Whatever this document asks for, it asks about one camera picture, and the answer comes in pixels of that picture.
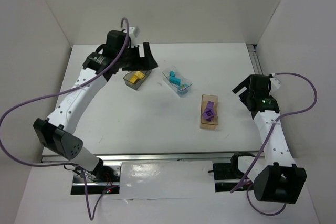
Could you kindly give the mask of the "short yellow lego brick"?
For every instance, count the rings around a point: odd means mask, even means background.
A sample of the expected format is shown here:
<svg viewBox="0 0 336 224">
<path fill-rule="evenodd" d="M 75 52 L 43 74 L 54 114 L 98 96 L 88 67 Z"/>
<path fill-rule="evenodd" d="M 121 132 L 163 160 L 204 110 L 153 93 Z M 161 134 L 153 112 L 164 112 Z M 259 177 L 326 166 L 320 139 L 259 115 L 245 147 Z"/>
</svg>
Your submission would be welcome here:
<svg viewBox="0 0 336 224">
<path fill-rule="evenodd" d="M 138 80 L 140 80 L 140 79 L 143 79 L 143 78 L 145 77 L 145 74 L 144 74 L 143 72 L 141 72 L 141 71 L 137 71 L 137 72 L 134 73 L 134 76 L 135 76 Z"/>
</svg>

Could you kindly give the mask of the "long yellow lego brick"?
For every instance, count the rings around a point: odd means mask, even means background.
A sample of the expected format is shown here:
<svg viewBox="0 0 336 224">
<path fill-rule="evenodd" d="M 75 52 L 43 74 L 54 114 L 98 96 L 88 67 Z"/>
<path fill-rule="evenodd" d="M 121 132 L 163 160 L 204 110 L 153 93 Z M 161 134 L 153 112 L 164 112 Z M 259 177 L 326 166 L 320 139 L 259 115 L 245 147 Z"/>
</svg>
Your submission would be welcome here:
<svg viewBox="0 0 336 224">
<path fill-rule="evenodd" d="M 130 78 L 130 82 L 132 84 L 136 84 L 138 81 L 139 81 L 139 77 L 135 74 Z"/>
</svg>

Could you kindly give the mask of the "purple rounded lego brick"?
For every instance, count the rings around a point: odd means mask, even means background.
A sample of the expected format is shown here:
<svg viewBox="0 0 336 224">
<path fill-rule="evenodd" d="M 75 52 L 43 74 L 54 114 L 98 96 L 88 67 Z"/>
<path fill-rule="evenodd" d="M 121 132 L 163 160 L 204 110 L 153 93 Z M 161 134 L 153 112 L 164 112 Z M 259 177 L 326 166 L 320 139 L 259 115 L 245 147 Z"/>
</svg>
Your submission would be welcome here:
<svg viewBox="0 0 336 224">
<path fill-rule="evenodd" d="M 205 108 L 202 112 L 202 118 L 207 121 L 211 122 L 216 117 L 216 112 L 214 109 L 207 109 Z"/>
</svg>

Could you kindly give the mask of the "purple pink lego piece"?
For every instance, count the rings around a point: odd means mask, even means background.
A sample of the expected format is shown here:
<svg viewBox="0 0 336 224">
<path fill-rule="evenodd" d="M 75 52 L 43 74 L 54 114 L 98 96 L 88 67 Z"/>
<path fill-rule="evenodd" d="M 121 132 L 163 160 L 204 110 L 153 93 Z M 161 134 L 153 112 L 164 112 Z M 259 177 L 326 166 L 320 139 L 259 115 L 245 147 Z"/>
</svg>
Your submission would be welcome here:
<svg viewBox="0 0 336 224">
<path fill-rule="evenodd" d="M 207 108 L 207 109 L 213 109 L 213 108 L 214 108 L 214 104 L 215 104 L 214 102 L 212 102 L 212 101 L 208 101 L 208 102 L 207 102 L 207 105 L 206 105 L 206 108 Z"/>
</svg>

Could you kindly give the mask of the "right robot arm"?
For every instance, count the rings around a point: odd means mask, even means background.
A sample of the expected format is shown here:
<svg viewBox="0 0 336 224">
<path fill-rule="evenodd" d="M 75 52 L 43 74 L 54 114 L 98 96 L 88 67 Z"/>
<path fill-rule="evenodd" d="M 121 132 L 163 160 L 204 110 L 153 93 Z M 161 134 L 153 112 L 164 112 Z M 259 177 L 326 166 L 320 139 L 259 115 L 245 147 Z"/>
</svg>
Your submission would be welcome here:
<svg viewBox="0 0 336 224">
<path fill-rule="evenodd" d="M 263 150 L 264 160 L 256 161 L 254 155 L 238 152 L 231 157 L 230 170 L 240 177 L 248 174 L 258 201 L 295 204 L 307 174 L 296 165 L 278 119 L 280 109 L 271 94 L 279 88 L 280 81 L 276 77 L 251 74 L 233 89 L 267 144 Z"/>
</svg>

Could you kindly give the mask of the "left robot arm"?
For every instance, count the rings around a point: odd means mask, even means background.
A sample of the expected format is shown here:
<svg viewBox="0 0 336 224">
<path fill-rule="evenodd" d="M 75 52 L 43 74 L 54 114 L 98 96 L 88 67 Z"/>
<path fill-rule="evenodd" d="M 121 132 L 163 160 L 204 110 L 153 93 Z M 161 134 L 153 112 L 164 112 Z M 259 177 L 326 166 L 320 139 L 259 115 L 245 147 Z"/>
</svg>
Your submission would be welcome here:
<svg viewBox="0 0 336 224">
<path fill-rule="evenodd" d="M 138 27 L 108 32 L 106 43 L 85 59 L 73 85 L 74 91 L 68 93 L 46 119 L 37 119 L 33 124 L 45 148 L 79 165 L 96 180 L 116 180 L 116 175 L 102 159 L 84 147 L 83 141 L 75 137 L 74 132 L 92 99 L 120 69 L 131 72 L 158 67 L 149 43 L 143 44 L 144 56 L 140 56 L 138 35 Z"/>
</svg>

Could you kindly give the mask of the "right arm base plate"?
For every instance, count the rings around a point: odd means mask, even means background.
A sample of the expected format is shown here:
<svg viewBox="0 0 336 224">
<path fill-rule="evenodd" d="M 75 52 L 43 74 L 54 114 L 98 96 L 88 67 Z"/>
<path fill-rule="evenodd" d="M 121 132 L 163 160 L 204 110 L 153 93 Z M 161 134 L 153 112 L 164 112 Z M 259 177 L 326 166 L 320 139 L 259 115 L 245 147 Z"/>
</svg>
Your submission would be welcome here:
<svg viewBox="0 0 336 224">
<path fill-rule="evenodd" d="M 215 192 L 230 192 L 243 177 L 244 173 L 232 171 L 231 163 L 214 163 L 207 172 L 214 177 Z"/>
</svg>

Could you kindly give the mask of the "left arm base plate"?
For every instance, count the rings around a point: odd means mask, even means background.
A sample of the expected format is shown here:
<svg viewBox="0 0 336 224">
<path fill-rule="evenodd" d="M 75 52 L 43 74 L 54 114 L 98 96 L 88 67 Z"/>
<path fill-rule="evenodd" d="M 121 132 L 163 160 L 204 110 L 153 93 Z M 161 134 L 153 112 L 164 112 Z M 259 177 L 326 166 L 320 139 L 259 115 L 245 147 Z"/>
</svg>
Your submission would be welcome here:
<svg viewBox="0 0 336 224">
<path fill-rule="evenodd" d="M 121 173 L 121 163 L 110 163 L 109 167 L 113 170 L 113 176 L 104 174 L 103 178 L 97 179 L 85 172 L 87 180 L 87 191 L 88 195 L 99 195 L 104 190 L 107 190 L 108 195 L 117 195 L 120 193 L 120 173 Z M 84 195 L 85 194 L 85 184 L 84 176 L 79 168 L 70 169 L 74 172 L 74 176 L 71 184 L 71 195 Z"/>
</svg>

